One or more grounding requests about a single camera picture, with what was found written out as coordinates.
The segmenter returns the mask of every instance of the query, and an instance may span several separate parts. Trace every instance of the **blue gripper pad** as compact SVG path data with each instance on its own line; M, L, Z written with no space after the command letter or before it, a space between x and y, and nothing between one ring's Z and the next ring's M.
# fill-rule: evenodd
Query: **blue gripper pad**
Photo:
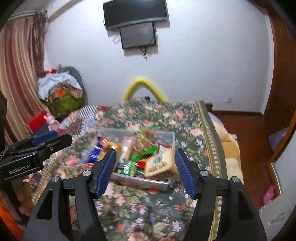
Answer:
M110 148L110 150L112 150L110 155L108 156L109 151L105 155L107 158L106 164L97 179L97 187L95 191L95 196L97 198L99 198L103 193L105 193L116 163L116 151L112 148Z
M43 142L46 142L50 139L53 139L53 138L56 138L58 137L58 133L56 131L51 131L51 132L48 132L44 135L41 135L41 136L37 136L34 138L34 140L32 141L32 145L33 146L38 146L39 144L43 143Z
M187 165L185 164L185 162L192 162L190 160L188 160L188 158L186 157L185 153L183 152L182 149L178 149L175 151L175 164L177 166L177 169L179 171L179 175L181 178L181 181L183 183L183 186L186 190L186 192L191 196L192 199L196 199L196 191L195 191L195 181L193 176L191 175Z

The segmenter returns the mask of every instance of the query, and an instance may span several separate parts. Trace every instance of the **flower pattern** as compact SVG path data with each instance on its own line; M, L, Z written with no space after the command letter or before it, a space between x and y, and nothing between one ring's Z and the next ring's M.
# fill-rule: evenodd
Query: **flower pattern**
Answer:
M82 172L84 167L79 160L100 126L134 131L141 125L151 124L155 124L160 130L174 131L175 149L183 148L189 160L196 162L200 169L214 170L214 176L217 176L216 170L219 170L220 176L227 178L225 160L222 159L224 155L220 154L222 149L218 148L221 143L213 135L215 129L203 103L170 104L135 99L109 108L100 122L87 129L86 134L79 137L72 147L66 148L51 161L51 167L48 168L50 171L42 175L42 180L34 191L34 203L52 176L71 178ZM214 151L210 146L207 149L205 138L212 138ZM109 182L104 195L94 202L106 236L113 241L180 240L184 237L197 204L197 200L192 200L186 193L178 176L172 178L166 191ZM221 199L217 198L216 206L211 239L217 233ZM72 198L70 210L75 239L81 240L75 201Z

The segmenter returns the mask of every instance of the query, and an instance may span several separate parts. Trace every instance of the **monitor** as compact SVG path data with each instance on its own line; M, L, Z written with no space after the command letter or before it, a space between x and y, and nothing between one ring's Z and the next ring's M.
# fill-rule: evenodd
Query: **monitor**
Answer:
M112 0L103 3L106 29L167 20L165 0Z
M139 23L120 28L123 49L156 45L155 29L152 22Z

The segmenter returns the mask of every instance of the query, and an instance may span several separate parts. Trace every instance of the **wall-mounted tv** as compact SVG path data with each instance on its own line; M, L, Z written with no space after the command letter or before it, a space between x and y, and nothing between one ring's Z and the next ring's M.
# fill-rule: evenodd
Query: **wall-mounted tv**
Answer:
M167 20L165 0L112 0L103 3L106 29Z

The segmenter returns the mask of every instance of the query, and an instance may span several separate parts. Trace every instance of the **pink striped curtain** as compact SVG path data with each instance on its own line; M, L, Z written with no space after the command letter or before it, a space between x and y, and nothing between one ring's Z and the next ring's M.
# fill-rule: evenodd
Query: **pink striped curtain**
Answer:
M9 21L0 32L0 90L8 101L8 145L29 137L25 122L45 108L37 88L37 75L43 72L44 24L44 15L38 13Z

